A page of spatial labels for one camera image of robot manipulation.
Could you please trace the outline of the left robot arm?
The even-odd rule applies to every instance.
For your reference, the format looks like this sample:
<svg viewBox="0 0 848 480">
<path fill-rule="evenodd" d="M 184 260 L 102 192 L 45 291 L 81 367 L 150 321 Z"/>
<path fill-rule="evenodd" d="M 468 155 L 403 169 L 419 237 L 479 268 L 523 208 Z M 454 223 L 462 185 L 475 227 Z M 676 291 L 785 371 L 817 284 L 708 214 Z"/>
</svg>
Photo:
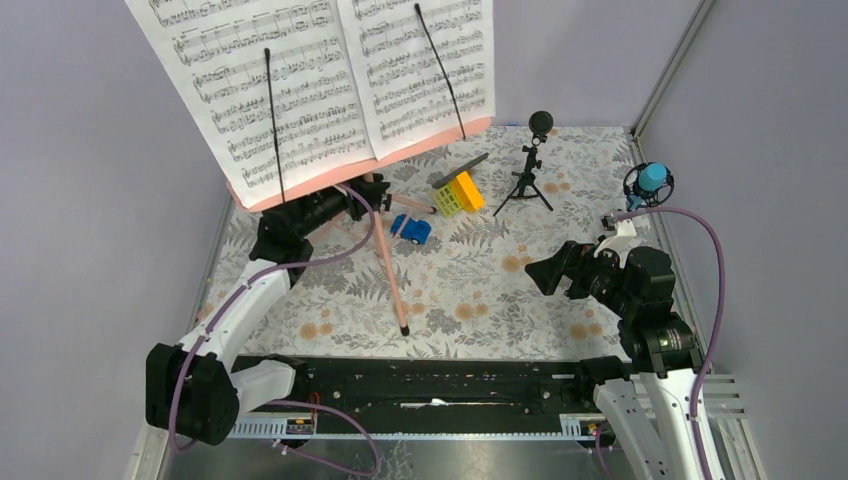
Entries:
<svg viewBox="0 0 848 480">
<path fill-rule="evenodd" d="M 261 212 L 257 238 L 241 276 L 213 312 L 176 344 L 156 344 L 146 358 L 145 418 L 167 432 L 178 451 L 197 442 L 220 444 L 238 418 L 276 401 L 296 411 L 309 401 L 310 385 L 295 366 L 262 360 L 237 371 L 234 364 L 250 334 L 309 267 L 340 261 L 365 246 L 316 259 L 309 235 L 346 214 L 370 221 L 390 185 L 382 175 L 330 186 Z"/>
</svg>

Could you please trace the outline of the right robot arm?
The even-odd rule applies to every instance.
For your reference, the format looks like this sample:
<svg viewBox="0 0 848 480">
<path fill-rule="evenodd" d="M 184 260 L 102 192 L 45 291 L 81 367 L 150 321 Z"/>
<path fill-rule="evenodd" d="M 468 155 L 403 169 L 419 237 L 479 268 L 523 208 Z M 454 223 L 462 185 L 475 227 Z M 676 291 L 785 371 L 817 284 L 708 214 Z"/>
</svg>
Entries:
<svg viewBox="0 0 848 480">
<path fill-rule="evenodd" d="M 701 392 L 706 362 L 673 309 L 670 257 L 640 246 L 620 258 L 611 249 L 567 241 L 525 271 L 546 296 L 567 278 L 569 299 L 591 297 L 618 316 L 630 362 L 580 361 L 573 396 L 583 410 L 604 415 L 636 477 L 724 478 Z"/>
</svg>

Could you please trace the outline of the pink music stand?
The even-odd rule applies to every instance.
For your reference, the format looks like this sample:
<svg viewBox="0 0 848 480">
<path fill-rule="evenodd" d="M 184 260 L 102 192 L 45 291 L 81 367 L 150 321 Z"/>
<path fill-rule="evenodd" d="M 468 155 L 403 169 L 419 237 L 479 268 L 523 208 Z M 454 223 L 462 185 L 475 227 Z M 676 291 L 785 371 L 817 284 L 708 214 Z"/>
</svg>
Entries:
<svg viewBox="0 0 848 480">
<path fill-rule="evenodd" d="M 486 128 L 492 125 L 493 117 L 483 117 L 481 119 L 469 121 L 467 123 L 461 123 L 459 127 L 452 128 L 437 135 L 431 136 L 417 142 L 409 147 L 405 147 L 403 149 L 392 152 L 383 160 L 380 161 L 381 166 L 387 166 L 391 163 L 397 162 L 399 160 L 409 159 L 412 156 L 422 154 L 426 151 L 432 150 L 433 148 L 448 145 L 451 143 L 455 143 L 460 141 L 460 131 L 463 128 L 463 131 L 466 134 L 479 134 L 484 131 Z M 391 261 L 391 253 L 388 241 L 386 240 L 386 235 L 384 233 L 384 227 L 382 226 L 382 222 L 379 216 L 379 211 L 377 209 L 374 210 L 374 213 L 370 216 L 372 220 L 372 233 L 368 233 L 366 235 L 367 238 L 373 237 L 375 240 L 375 250 L 377 252 L 378 257 L 383 261 L 385 266 L 385 273 L 387 275 L 387 279 L 389 282 L 389 286 L 392 293 L 392 298 L 394 301 L 395 310 L 398 316 L 400 331 L 403 336 L 408 336 L 409 326 L 406 319 L 406 314 L 403 309 L 402 300 L 400 297 L 400 291 L 397 285 L 397 281 L 394 275 L 394 268 L 392 266 Z M 271 274 L 282 272 L 286 268 L 286 265 L 283 266 L 271 266 L 265 269 L 260 270 L 258 273 L 253 274 L 251 277 L 247 278 L 242 286 L 237 288 L 237 291 L 233 293 L 226 301 L 227 305 L 235 302 L 244 292 L 250 292 L 254 289 L 253 285 L 260 280 L 266 280 L 269 278 Z"/>
</svg>

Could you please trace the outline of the sheet music page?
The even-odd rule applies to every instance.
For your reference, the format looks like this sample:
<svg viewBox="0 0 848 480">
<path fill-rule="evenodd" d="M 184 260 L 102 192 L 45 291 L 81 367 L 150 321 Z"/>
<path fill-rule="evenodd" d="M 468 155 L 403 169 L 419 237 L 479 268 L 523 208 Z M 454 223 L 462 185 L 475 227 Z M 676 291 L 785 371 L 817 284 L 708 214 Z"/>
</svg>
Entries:
<svg viewBox="0 0 848 480">
<path fill-rule="evenodd" d="M 337 4 L 378 161 L 495 117 L 494 7 L 484 0 Z"/>
<path fill-rule="evenodd" d="M 131 1 L 239 205 L 258 212 L 373 156 L 333 1 Z"/>
</svg>

